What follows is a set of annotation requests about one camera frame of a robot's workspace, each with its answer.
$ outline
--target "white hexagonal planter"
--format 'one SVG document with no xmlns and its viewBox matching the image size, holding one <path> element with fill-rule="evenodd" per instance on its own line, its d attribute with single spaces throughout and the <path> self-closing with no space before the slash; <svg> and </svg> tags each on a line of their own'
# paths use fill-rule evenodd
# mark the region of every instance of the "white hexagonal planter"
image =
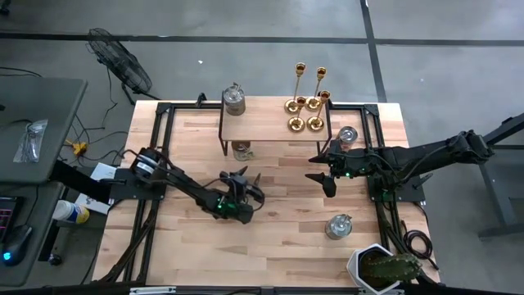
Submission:
<svg viewBox="0 0 524 295">
<path fill-rule="evenodd" d="M 384 289 L 382 289 L 380 291 L 377 291 L 373 287 L 369 286 L 366 282 L 364 282 L 363 279 L 360 278 L 360 276 L 359 276 L 359 260 L 360 260 L 359 256 L 360 256 L 361 253 L 364 253 L 367 250 L 369 250 L 371 248 L 374 248 L 374 247 L 379 248 L 381 251 L 383 251 L 384 253 L 386 253 L 389 256 L 393 256 L 393 253 L 387 251 L 383 246 L 381 246 L 380 244 L 374 243 L 373 245 L 370 245 L 369 247 L 366 247 L 364 249 L 355 250 L 353 252 L 353 255 L 351 255 L 350 260 L 347 263 L 346 269 L 350 273 L 351 278 L 353 279 L 353 281 L 355 282 L 356 285 L 358 285 L 359 287 L 362 287 L 362 288 L 366 288 L 367 290 L 369 290 L 369 291 L 371 291 L 371 292 L 373 292 L 373 293 L 375 293 L 377 295 L 381 295 L 381 294 L 386 293 L 387 291 L 397 287 L 400 284 L 400 281 L 396 281 L 395 283 L 393 283 L 389 287 L 384 288 Z"/>
</svg>

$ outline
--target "brass candle holder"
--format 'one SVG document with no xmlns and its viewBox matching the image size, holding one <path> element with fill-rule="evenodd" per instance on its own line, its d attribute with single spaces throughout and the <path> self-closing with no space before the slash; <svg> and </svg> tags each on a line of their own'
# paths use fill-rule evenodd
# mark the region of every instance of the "brass candle holder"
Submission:
<svg viewBox="0 0 524 295">
<path fill-rule="evenodd" d="M 305 101 L 306 99 L 303 97 L 298 97 L 296 99 L 296 107 L 298 109 L 298 112 L 296 113 L 296 116 L 292 117 L 287 122 L 287 128 L 289 128 L 291 132 L 299 133 L 302 130 L 304 130 L 305 122 L 304 120 L 302 120 L 302 118 L 300 118 L 300 110 L 302 110 L 302 108 L 304 107 Z"/>
<path fill-rule="evenodd" d="M 298 110 L 298 105 L 296 104 L 296 92 L 298 91 L 298 84 L 300 82 L 300 77 L 305 72 L 305 63 L 299 62 L 295 65 L 295 72 L 296 72 L 296 86 L 295 86 L 295 94 L 293 94 L 293 99 L 290 99 L 286 102 L 284 105 L 284 110 L 286 110 L 286 113 L 288 114 L 296 114 Z"/>
<path fill-rule="evenodd" d="M 317 111 L 320 107 L 320 99 L 317 98 L 318 96 L 318 87 L 320 86 L 320 81 L 324 79 L 324 76 L 326 75 L 326 68 L 325 67 L 319 67 L 317 69 L 317 87 L 314 89 L 314 94 L 312 98 L 308 98 L 307 102 L 305 102 L 305 108 L 309 111 Z"/>
<path fill-rule="evenodd" d="M 322 111 L 323 106 L 326 102 L 329 101 L 331 94 L 329 91 L 322 91 L 320 93 L 320 108 L 318 109 L 318 114 L 316 116 L 310 117 L 307 121 L 308 129 L 314 132 L 319 132 L 324 128 L 324 120 L 320 117 L 320 112 Z"/>
</svg>

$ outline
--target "black fan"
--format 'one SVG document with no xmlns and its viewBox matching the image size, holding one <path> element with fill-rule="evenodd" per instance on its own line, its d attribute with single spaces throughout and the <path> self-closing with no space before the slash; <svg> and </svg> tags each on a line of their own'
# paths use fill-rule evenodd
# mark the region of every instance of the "black fan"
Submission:
<svg viewBox="0 0 524 295">
<path fill-rule="evenodd" d="M 90 29 L 88 41 L 94 54 L 97 55 L 98 62 L 107 66 L 116 78 L 122 81 L 122 89 L 132 105 L 135 104 L 135 101 L 131 99 L 125 86 L 131 88 L 136 94 L 160 100 L 149 94 L 153 83 L 138 63 L 138 59 L 124 45 L 116 41 L 109 32 L 100 28 Z"/>
</svg>

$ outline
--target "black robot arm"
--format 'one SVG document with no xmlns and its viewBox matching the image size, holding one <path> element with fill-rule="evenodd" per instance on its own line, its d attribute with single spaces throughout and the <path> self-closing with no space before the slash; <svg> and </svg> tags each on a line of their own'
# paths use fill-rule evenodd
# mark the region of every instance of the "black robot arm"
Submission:
<svg viewBox="0 0 524 295">
<path fill-rule="evenodd" d="M 229 174 L 220 172 L 216 180 L 229 186 L 227 192 L 206 188 L 211 183 L 200 185 L 153 148 L 142 148 L 130 169 L 142 186 L 149 188 L 158 184 L 173 186 L 193 198 L 204 212 L 210 213 L 215 219 L 235 219 L 246 224 L 251 221 L 255 211 L 247 204 L 247 198 L 251 196 L 258 203 L 264 204 L 264 193 L 258 187 L 260 174 L 255 182 L 250 184 L 243 176 L 247 166 Z"/>
<path fill-rule="evenodd" d="M 329 165 L 329 175 L 309 174 L 306 177 L 323 185 L 328 197 L 336 193 L 335 178 L 380 176 L 385 191 L 395 190 L 409 179 L 454 163 L 482 164 L 493 155 L 482 136 L 472 130 L 446 140 L 418 147 L 356 148 L 343 152 L 337 140 L 329 149 L 311 159 Z"/>
</svg>

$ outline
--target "wooden tabletop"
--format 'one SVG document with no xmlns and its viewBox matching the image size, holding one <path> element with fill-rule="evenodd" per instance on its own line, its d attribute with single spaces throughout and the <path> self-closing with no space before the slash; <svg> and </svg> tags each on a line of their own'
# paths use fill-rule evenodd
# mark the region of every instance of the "wooden tabletop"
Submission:
<svg viewBox="0 0 524 295">
<path fill-rule="evenodd" d="M 222 122 L 222 140 L 224 141 L 310 141 L 328 140 L 328 129 L 313 132 L 307 127 L 299 133 L 292 133 L 287 128 L 290 115 L 284 111 L 284 104 L 293 97 L 246 97 L 246 111 L 241 116 L 231 116 L 224 112 Z M 308 111 L 305 107 L 300 118 L 306 122 L 316 116 L 318 111 Z M 320 118 L 326 122 L 325 107 L 320 111 Z"/>
<path fill-rule="evenodd" d="M 126 149 L 138 151 L 149 144 L 156 104 L 137 102 Z M 408 147 L 399 104 L 379 103 L 378 108 L 386 145 Z M 332 111 L 331 118 L 333 134 L 345 125 L 362 134 L 357 111 Z M 191 198 L 168 188 L 160 204 L 147 284 L 355 286 L 346 272 L 351 253 L 380 243 L 366 179 L 339 179 L 337 195 L 326 198 L 320 185 L 304 177 L 305 173 L 327 171 L 325 165 L 307 162 L 316 154 L 315 143 L 257 142 L 251 144 L 255 159 L 239 162 L 233 156 L 224 157 L 218 127 L 218 110 L 177 110 L 169 147 L 171 160 L 201 184 L 218 177 L 221 170 L 235 171 L 248 165 L 246 175 L 251 181 L 262 173 L 265 205 L 251 223 L 242 225 L 234 220 L 215 220 Z M 373 127 L 371 132 L 376 141 Z M 359 137 L 354 148 L 363 146 Z M 127 156 L 122 166 L 129 166 L 132 160 Z M 123 201 L 110 212 L 93 279 L 105 275 L 129 245 L 136 206 L 136 201 Z M 342 213 L 353 217 L 353 232 L 347 238 L 330 240 L 323 232 L 324 225 Z M 429 234 L 424 215 L 416 206 L 399 203 L 399 214 L 408 229 Z M 424 261 L 423 265 L 438 281 L 430 264 Z"/>
</svg>

